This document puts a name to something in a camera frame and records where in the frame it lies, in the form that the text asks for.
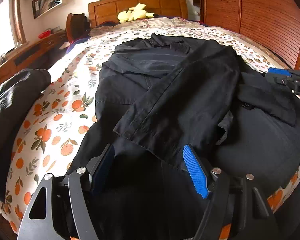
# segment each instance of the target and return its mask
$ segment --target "yellow plush toy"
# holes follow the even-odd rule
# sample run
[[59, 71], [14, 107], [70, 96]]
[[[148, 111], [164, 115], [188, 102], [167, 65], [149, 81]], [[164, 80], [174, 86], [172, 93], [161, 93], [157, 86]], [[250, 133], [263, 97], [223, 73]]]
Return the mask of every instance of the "yellow plush toy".
[[135, 20], [146, 19], [147, 17], [154, 17], [154, 13], [147, 13], [144, 10], [145, 4], [138, 3], [136, 7], [131, 7], [127, 11], [123, 11], [118, 14], [118, 20], [120, 23], [131, 22]]

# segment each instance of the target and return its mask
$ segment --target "red bowl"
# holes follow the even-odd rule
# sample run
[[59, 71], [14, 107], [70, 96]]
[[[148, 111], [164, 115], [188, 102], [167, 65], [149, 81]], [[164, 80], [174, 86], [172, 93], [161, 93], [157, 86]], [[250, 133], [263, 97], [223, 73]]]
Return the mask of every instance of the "red bowl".
[[45, 32], [41, 33], [41, 34], [38, 36], [38, 38], [39, 38], [39, 39], [43, 39], [43, 38], [45, 38], [45, 37], [48, 37], [50, 34], [51, 34], [51, 31], [45, 31]]

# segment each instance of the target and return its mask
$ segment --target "window frame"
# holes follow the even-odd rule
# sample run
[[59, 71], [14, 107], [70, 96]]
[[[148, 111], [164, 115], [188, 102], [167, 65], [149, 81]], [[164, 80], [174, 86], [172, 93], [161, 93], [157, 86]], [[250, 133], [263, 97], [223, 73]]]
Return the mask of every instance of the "window frame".
[[15, 47], [7, 54], [0, 55], [0, 65], [28, 44], [21, 20], [20, 0], [9, 0], [9, 20]]
[[23, 23], [20, 13], [20, 0], [10, 0], [10, 25], [15, 45], [26, 43], [26, 36], [23, 31]]

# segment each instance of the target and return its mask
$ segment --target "black cloth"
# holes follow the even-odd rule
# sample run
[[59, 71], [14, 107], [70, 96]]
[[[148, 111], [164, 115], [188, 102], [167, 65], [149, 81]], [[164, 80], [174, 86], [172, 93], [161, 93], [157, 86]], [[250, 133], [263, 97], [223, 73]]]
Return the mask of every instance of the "black cloth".
[[29, 109], [50, 84], [47, 70], [23, 69], [0, 85], [0, 200], [5, 202], [12, 147]]
[[230, 175], [253, 169], [267, 196], [300, 163], [300, 100], [213, 40], [153, 34], [118, 45], [100, 71], [96, 117], [67, 173], [114, 145], [104, 192], [91, 201], [108, 239], [194, 236], [206, 201], [187, 172], [185, 144]]

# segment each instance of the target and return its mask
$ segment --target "black metal bracket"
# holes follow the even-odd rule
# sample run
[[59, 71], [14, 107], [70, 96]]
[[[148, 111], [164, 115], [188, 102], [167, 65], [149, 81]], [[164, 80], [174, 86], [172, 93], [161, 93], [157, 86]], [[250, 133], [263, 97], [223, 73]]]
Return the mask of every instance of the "black metal bracket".
[[218, 240], [226, 216], [229, 195], [235, 206], [228, 240], [276, 240], [279, 229], [273, 212], [252, 174], [230, 178], [219, 168], [210, 170], [213, 191], [193, 240]]
[[70, 239], [63, 209], [63, 199], [68, 197], [79, 239], [98, 240], [83, 191], [98, 194], [102, 190], [113, 159], [114, 148], [108, 144], [100, 157], [70, 175], [56, 178], [46, 174], [30, 200], [17, 239]]

